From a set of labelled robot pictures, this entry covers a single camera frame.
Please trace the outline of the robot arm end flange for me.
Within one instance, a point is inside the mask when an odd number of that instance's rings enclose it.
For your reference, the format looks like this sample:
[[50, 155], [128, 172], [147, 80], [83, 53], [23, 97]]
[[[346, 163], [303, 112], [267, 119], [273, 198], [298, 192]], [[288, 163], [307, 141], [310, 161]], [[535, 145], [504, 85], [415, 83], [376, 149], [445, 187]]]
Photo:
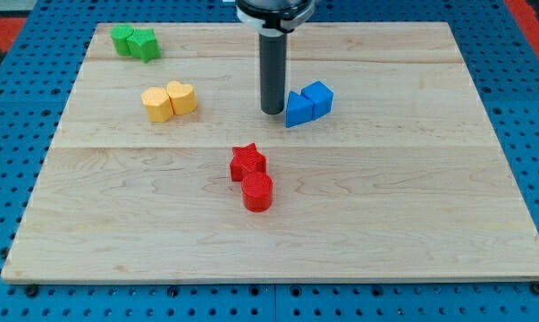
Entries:
[[265, 37], [292, 33], [315, 12], [316, 0], [237, 0], [238, 19]]

